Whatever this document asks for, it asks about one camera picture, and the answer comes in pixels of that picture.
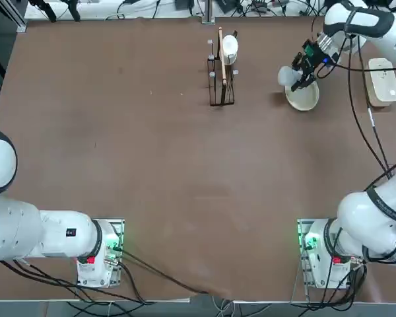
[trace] black wire rack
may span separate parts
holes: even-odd
[[[238,71],[233,69],[233,65],[230,65],[230,57],[225,63],[222,40],[222,28],[218,28],[216,54],[213,40],[208,40],[208,44],[211,45],[211,55],[207,58],[207,71],[209,75],[210,106],[212,107],[235,103],[234,77],[238,74]]]

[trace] cable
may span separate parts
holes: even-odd
[[[313,33],[314,33],[314,23],[315,23],[315,20],[317,19],[317,17],[319,17],[319,14],[320,14],[321,10],[323,10],[325,7],[326,7],[325,5],[322,6],[321,9],[318,10],[317,14],[316,14],[316,15],[314,16],[314,18],[312,19],[312,22],[311,22],[311,37],[312,37],[312,40],[314,40]]]
[[[346,69],[348,71],[362,71],[362,69],[355,69],[355,68],[350,68],[346,66],[342,66],[336,63],[332,63],[331,65],[336,65],[336,67],[341,68],[341,69]],[[365,69],[364,70],[366,73],[372,72],[372,71],[396,71],[396,67],[394,68],[377,68],[377,69]]]
[[[91,303],[90,305],[88,305],[88,306],[85,307],[85,308],[76,307],[76,306],[73,305],[71,302],[66,302],[66,303],[67,303],[70,307],[72,307],[72,308],[78,310],[78,311],[79,311],[78,314],[82,314],[82,313],[84,312],[85,314],[88,314],[88,315],[90,315],[90,316],[96,316],[96,317],[117,317],[117,316],[123,316],[123,315],[130,315],[131,312],[134,312],[134,311],[140,309],[141,307],[144,307],[144,306],[145,306],[145,305],[143,305],[143,304],[140,304],[138,307],[135,307],[135,308],[133,308],[133,309],[131,309],[131,310],[125,310],[125,309],[122,308],[120,305],[116,304],[115,302],[112,302],[112,306],[115,306],[115,307],[119,308],[122,312],[119,313],[119,314],[111,314],[111,315],[105,314],[105,315],[103,315],[103,314],[95,314],[95,313],[93,313],[93,312],[89,312],[89,311],[87,311],[87,309],[90,308],[90,307],[92,307],[92,306],[94,306],[94,305],[102,305],[102,306],[104,306],[103,304],[109,305],[109,303],[107,303],[107,302],[93,302],[93,303]]]
[[[243,2],[244,2],[244,0],[240,1],[239,5],[236,6],[235,11],[233,11],[232,15],[230,16],[231,18],[235,15],[236,12],[239,12],[239,10],[242,10],[242,3]]]
[[[349,38],[350,40],[350,47],[352,47],[352,38]],[[350,69],[350,63],[351,63],[351,59],[352,59],[352,54],[349,54],[349,61],[348,61],[348,68]],[[359,132],[362,136],[362,138],[364,139],[365,144],[367,145],[368,149],[370,150],[370,152],[372,153],[372,155],[374,156],[374,158],[377,160],[378,164],[381,166],[381,169],[383,171],[387,171],[386,168],[384,167],[383,163],[381,162],[381,160],[378,158],[376,152],[373,150],[370,142],[368,142],[364,131],[362,130],[362,127],[360,125],[358,116],[356,115],[356,111],[355,111],[355,107],[354,107],[354,102],[352,99],[352,86],[350,84],[350,70],[348,69],[348,93],[349,93],[349,100],[350,100],[350,107],[352,108],[352,114],[354,116],[356,125],[358,126]]]
[[[203,12],[203,10],[202,10],[202,8],[201,8],[201,4],[199,3],[199,0],[197,0],[197,4],[198,4],[198,7],[199,7],[199,11],[201,12],[201,14],[204,16],[204,12]]]
[[[255,7],[255,10],[257,11],[259,17],[261,18],[261,13],[259,12],[257,5],[255,4],[255,1],[254,1],[254,0],[251,0],[251,3],[252,3],[253,6]]]
[[[135,296],[136,296],[137,299],[141,302],[141,304],[143,304],[143,305],[152,305],[153,302],[147,302],[147,301],[139,294],[138,288],[137,288],[137,286],[136,286],[136,284],[135,284],[135,280],[133,279],[132,273],[130,272],[129,268],[128,268],[125,264],[123,264],[123,263],[121,263],[121,262],[119,262],[119,266],[126,272],[128,278],[129,278],[129,280],[131,281],[132,288],[133,288],[133,292],[135,293]]]
[[[279,2],[280,8],[282,8],[283,16],[285,17],[285,16],[286,16],[286,13],[285,13],[286,7],[283,7],[283,5],[282,5],[282,3],[280,2],[280,0],[277,0],[277,2]]]
[[[257,312],[253,312],[252,314],[248,314],[248,315],[242,315],[242,311],[241,311],[241,316],[242,317],[254,317],[257,316],[258,314],[266,311],[267,309],[269,309],[271,307],[272,304],[268,304],[266,307],[263,307],[262,309],[258,310]]]
[[[171,277],[171,276],[169,276],[169,275],[167,275],[167,274],[161,272],[159,269],[156,269],[156,268],[153,267],[152,265],[146,263],[145,261],[141,260],[141,259],[138,258],[137,256],[134,256],[132,253],[129,253],[128,251],[125,251],[125,250],[123,250],[123,249],[121,249],[121,248],[118,248],[118,247],[114,247],[113,250],[118,251],[118,252],[122,252],[122,253],[124,253],[124,254],[130,256],[131,258],[137,260],[139,263],[141,263],[141,264],[147,266],[148,268],[152,269],[152,270],[153,270],[154,272],[156,272],[157,274],[159,274],[159,275],[161,275],[161,276],[167,278],[167,279],[170,280],[171,282],[173,282],[173,283],[179,285],[180,287],[183,287],[184,289],[187,289],[188,291],[191,291],[191,292],[194,292],[194,293],[197,293],[197,294],[208,294],[208,292],[200,291],[200,290],[194,289],[193,287],[190,287],[190,286],[188,286],[188,285],[186,285],[186,284],[183,284],[181,281],[178,281],[177,279],[175,279],[175,278],[173,278],[173,277]]]
[[[396,260],[393,261],[386,261],[390,258],[392,258],[396,254],[396,247],[388,254],[380,257],[380,258],[371,258],[370,257],[370,252],[367,247],[362,246],[362,254],[364,258],[366,258],[369,262],[377,262],[381,264],[396,264]]]
[[[342,55],[342,51],[343,51],[343,48],[344,48],[344,46],[345,46],[345,43],[346,43],[346,38],[343,40],[342,46],[341,46],[341,48],[340,48],[340,50],[339,50],[339,57],[338,57],[338,60],[339,60],[340,56]],[[318,77],[319,79],[324,79],[324,78],[326,78],[327,76],[329,76],[329,75],[331,74],[331,72],[335,70],[335,68],[336,68],[336,66],[337,66],[337,63],[334,63],[334,64],[333,64],[333,67],[332,67],[325,75],[320,76],[320,75],[319,75],[319,72],[324,68],[324,66],[325,66],[325,64],[323,64],[323,66],[321,66],[321,68],[318,69],[318,71],[317,71],[317,77]]]
[[[394,164],[391,168],[389,168],[388,170],[386,170],[383,174],[381,174],[380,176],[378,176],[375,180],[373,180],[370,185],[368,185],[366,187],[366,189],[364,191],[369,190],[372,186],[374,186],[379,180],[381,180],[387,173],[393,172],[396,169],[396,164]]]
[[[221,306],[218,307],[216,302],[215,302],[215,300],[214,300],[214,296],[212,296],[211,299],[213,300],[214,307],[218,310],[218,313],[217,313],[217,315],[215,317],[219,317],[220,315],[222,317],[224,317],[224,313],[226,311],[228,311],[230,309],[230,307],[232,307],[232,313],[230,314],[230,317],[233,317],[233,315],[235,314],[235,303],[234,303],[233,300],[223,299]]]
[[[342,228],[339,229],[339,231],[337,232],[337,235],[335,237],[335,242],[334,242],[334,245],[333,245],[333,255],[335,254],[335,248],[337,246],[337,242],[339,241],[339,237],[340,237],[341,232],[342,232]],[[358,274],[358,270],[362,266],[364,267],[364,273],[362,274],[362,277],[359,280],[359,282],[356,282],[356,277],[357,277],[357,274]],[[361,288],[361,286],[362,286],[362,284],[363,284],[363,282],[365,281],[365,278],[366,278],[366,266],[365,266],[365,263],[363,263],[363,264],[359,265],[358,267],[356,267],[356,268],[352,269],[351,271],[349,271],[342,278],[342,280],[338,283],[335,291],[330,296],[330,299],[327,302],[324,302],[325,296],[326,296],[326,293],[327,293],[327,288],[328,288],[329,281],[330,281],[332,267],[333,267],[333,256],[331,256],[331,261],[330,261],[330,266],[329,266],[329,273],[328,273],[328,276],[327,276],[327,281],[325,282],[325,288],[324,288],[324,292],[323,292],[323,297],[322,297],[322,299],[321,299],[321,301],[319,303],[315,303],[315,304],[308,303],[305,306],[292,304],[292,306],[296,306],[296,307],[299,307],[299,308],[305,308],[305,310],[303,312],[301,312],[299,316],[303,316],[309,310],[316,311],[316,310],[319,310],[319,309],[322,309],[322,308],[325,308],[325,307],[331,307],[334,310],[344,311],[344,310],[350,309],[350,307],[353,305],[354,298],[355,298],[356,294],[358,293],[358,291],[360,290],[360,288]],[[352,279],[352,283],[351,283],[350,287],[346,290],[345,295],[341,299],[339,299],[338,301],[331,302],[333,300],[336,292],[339,290],[340,286],[352,274],[354,274],[354,277]],[[346,307],[344,309],[338,309],[337,308],[338,306],[342,306],[342,305],[347,304],[347,303],[349,303],[348,307]]]
[[[56,20],[59,20],[67,12],[67,10],[69,10],[69,7],[67,7],[66,10],[61,15],[59,15]]]
[[[156,2],[156,10],[154,11],[154,14],[152,15],[152,18],[155,18],[155,17],[156,17],[157,9],[158,9],[158,6],[159,6],[159,4],[160,4],[160,1],[161,1],[161,0],[157,0],[157,2]]]
[[[381,144],[380,137],[378,136],[377,129],[376,129],[376,123],[375,123],[374,117],[372,115],[372,105],[371,105],[371,102],[370,102],[370,97],[368,96],[367,82],[366,82],[366,78],[365,78],[364,60],[362,59],[360,37],[359,36],[358,36],[358,55],[359,55],[359,61],[360,61],[361,70],[362,70],[362,82],[364,84],[365,101],[367,103],[368,113],[370,114],[372,129],[373,129],[374,135],[376,136],[376,140],[377,140],[378,147],[380,149],[380,153],[381,153],[381,155],[383,157],[383,161],[384,161],[384,164],[385,164],[385,169],[388,170],[389,169],[389,163],[388,163],[388,161],[387,161],[387,159],[385,157],[385,153],[384,153],[384,150],[383,150],[383,145]],[[390,174],[386,174],[386,177],[387,177],[387,179],[390,179],[391,175]]]
[[[308,2],[305,2],[303,0],[292,0],[292,2],[294,2],[294,1],[301,2],[301,3],[305,4],[307,6],[307,8],[308,7],[311,8],[311,10],[314,13],[314,15],[317,15],[317,10],[311,4],[309,4]]]
[[[103,290],[101,290],[101,289],[97,289],[97,288],[94,288],[94,287],[87,287],[87,286],[84,286],[84,285],[75,285],[75,286],[72,286],[72,285],[74,285],[74,284],[72,284],[71,282],[68,282],[68,281],[66,281],[66,280],[64,280],[64,279],[56,279],[56,280],[58,280],[59,282],[66,284],[65,286],[63,286],[63,285],[60,285],[60,284],[58,284],[58,283],[56,283],[56,282],[55,282],[55,283],[50,282],[50,279],[47,278],[47,277],[43,277],[43,279],[40,279],[40,278],[37,278],[37,277],[33,277],[33,276],[31,276],[31,275],[25,274],[25,273],[19,271],[17,268],[11,266],[10,264],[8,264],[8,263],[5,262],[5,261],[0,261],[0,263],[3,264],[3,265],[4,265],[5,267],[7,267],[8,269],[10,269],[11,271],[13,271],[14,273],[16,273],[17,275],[22,276],[22,277],[25,277],[25,278],[27,278],[27,279],[31,279],[31,280],[33,280],[33,281],[37,281],[37,282],[39,282],[39,283],[48,284],[48,285],[52,285],[52,286],[58,286],[58,287],[65,287],[65,286],[74,287],[74,288],[79,289],[79,290],[81,290],[81,289],[86,290],[86,289],[87,289],[87,290],[89,290],[89,291],[94,291],[94,292],[96,292],[96,293],[101,293],[101,294],[105,294],[105,295],[109,295],[109,296],[113,296],[113,297],[118,297],[118,298],[120,298],[120,299],[130,300],[130,301],[133,301],[133,302],[137,302],[137,303],[139,303],[139,304],[141,303],[141,302],[139,302],[138,300],[136,300],[136,299],[131,299],[130,297],[127,297],[127,296],[123,296],[123,295],[119,295],[119,294],[114,294],[114,293],[111,293],[111,292],[103,291]]]
[[[13,263],[15,263],[15,265],[17,267],[19,267],[23,272],[27,273],[27,274],[31,274],[33,276],[38,276],[38,277],[47,277],[48,279],[55,281],[57,284],[61,285],[62,287],[64,287],[65,289],[67,289],[69,292],[71,292],[72,294],[74,294],[75,297],[78,297],[79,299],[81,299],[82,301],[85,301],[82,297],[79,296],[79,294],[77,294],[76,292],[72,291],[68,286],[63,285],[59,279],[56,279],[50,275],[48,275],[47,273],[43,272],[41,269],[39,269],[38,267],[36,267],[35,265],[29,264],[28,262],[25,262],[28,266],[30,266],[31,268],[35,269],[36,271],[40,272],[40,274],[35,273],[33,271],[30,271],[29,269],[24,268],[23,266],[21,266],[21,264],[19,262],[17,262],[16,260],[13,261]],[[68,285],[72,286],[72,287],[76,287],[75,284],[72,283],[68,283]],[[80,291],[85,295],[85,297],[91,301],[94,302],[94,300],[83,290],[80,289]]]

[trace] white bowl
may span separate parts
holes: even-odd
[[[291,91],[290,86],[285,86],[284,92],[289,104],[299,111],[311,110],[318,103],[319,89],[316,81],[308,87],[296,89],[294,92]]]

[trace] floor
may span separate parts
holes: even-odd
[[[16,4],[22,11],[26,8],[26,1]],[[13,43],[15,41],[16,28],[10,21],[0,15],[0,62],[6,66],[9,62]],[[75,304],[78,307],[85,307],[85,304]],[[129,302],[120,303],[126,309],[132,309],[134,304]],[[258,310],[264,308],[265,304],[241,304],[242,313],[236,305],[235,316],[246,316],[253,314]],[[106,315],[108,313],[108,306],[96,306],[90,308],[88,311],[95,314]],[[270,309],[259,314],[259,316],[297,316],[301,313],[301,308],[290,306],[289,304],[273,304]],[[24,316],[31,317],[62,317],[73,316],[77,310],[71,308],[66,302],[0,302],[0,316],[20,316],[23,312]],[[110,307],[110,314],[117,314],[116,307]],[[396,304],[355,304],[347,312],[335,312],[330,308],[321,310],[319,312],[308,312],[306,316],[348,316],[348,317],[363,317],[363,316],[389,316],[396,317]],[[199,296],[192,298],[190,303],[158,303],[150,307],[144,307],[134,313],[134,316],[216,316],[217,310],[214,307],[211,298],[206,296]]]
[[[85,304],[75,304],[77,307],[85,307]],[[125,309],[132,309],[134,304],[121,303]],[[258,310],[261,310],[264,304],[241,304],[242,316],[248,316]],[[235,316],[240,317],[238,305],[236,305]],[[92,307],[89,312],[102,314],[108,313],[108,306]],[[303,310],[290,306],[289,304],[273,304],[272,307],[262,312],[258,316],[268,317],[297,317]],[[31,317],[70,317],[77,313],[77,310],[71,308],[65,302],[0,302],[0,317],[20,316],[23,312],[24,316]],[[117,314],[120,311],[116,307],[110,307],[110,314]],[[191,303],[158,303],[150,307],[144,307],[137,312],[132,313],[134,317],[215,317],[217,310],[213,306],[209,297],[197,297],[191,300]],[[306,317],[376,317],[376,316],[393,316],[396,317],[396,305],[388,304],[355,304],[346,312],[336,312],[330,308],[320,310],[318,312],[308,312]]]

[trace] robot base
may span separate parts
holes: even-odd
[[[301,252],[301,268],[304,274],[305,294],[309,300],[308,287],[324,289],[326,287],[331,256],[328,253],[323,238],[325,224],[328,219],[298,219],[298,238]],[[333,265],[327,288],[346,289],[348,281],[338,285],[350,270],[350,261],[339,263],[333,258]]]
[[[125,221],[123,219],[95,219],[102,229],[102,244],[92,263],[77,261],[77,284],[87,287],[116,287],[120,285],[121,261],[119,252],[108,246],[123,247]]]

